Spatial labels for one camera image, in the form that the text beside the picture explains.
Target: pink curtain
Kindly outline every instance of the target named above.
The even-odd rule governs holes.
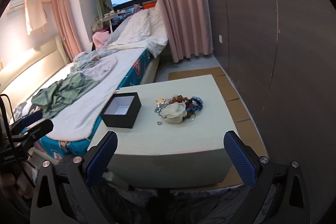
[[[159,0],[174,62],[211,53],[205,0]]]
[[[51,0],[51,6],[64,48],[69,58],[73,60],[73,58],[82,52],[83,49],[78,38],[70,1]]]

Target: blue scrunchie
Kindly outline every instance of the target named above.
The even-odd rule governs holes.
[[[193,107],[190,107],[190,108],[186,108],[185,110],[187,112],[201,110],[203,108],[203,101],[202,101],[202,99],[199,98],[199,97],[194,97],[194,96],[191,97],[190,100],[185,101],[185,105],[187,106],[189,103],[192,103],[193,101],[195,103],[197,103],[197,105],[195,105]]]

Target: black box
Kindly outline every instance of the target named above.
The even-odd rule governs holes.
[[[111,97],[100,116],[107,127],[133,128],[140,108],[137,92],[119,93]]]

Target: blue gripper pad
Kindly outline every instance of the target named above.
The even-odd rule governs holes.
[[[103,175],[107,165],[114,155],[118,146],[116,133],[111,134],[95,154],[92,161],[86,168],[86,185],[91,188],[97,185]]]
[[[27,117],[24,117],[21,121],[21,124],[23,127],[28,127],[34,122],[37,122],[40,119],[42,119],[42,117],[43,117],[42,111],[37,111],[37,112],[34,112],[33,114],[30,114]]]
[[[243,183],[253,188],[257,182],[255,167],[230,132],[224,135],[224,148]]]

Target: white sheet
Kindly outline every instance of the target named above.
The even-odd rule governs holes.
[[[108,49],[126,50],[144,47],[157,58],[167,43],[166,29],[157,5],[155,8],[133,15],[118,40],[113,42]]]
[[[88,138],[104,105],[143,51],[144,48],[125,50],[102,58],[104,60],[116,56],[118,63],[93,90],[51,119],[54,129],[47,136],[53,140],[62,141],[78,141]]]

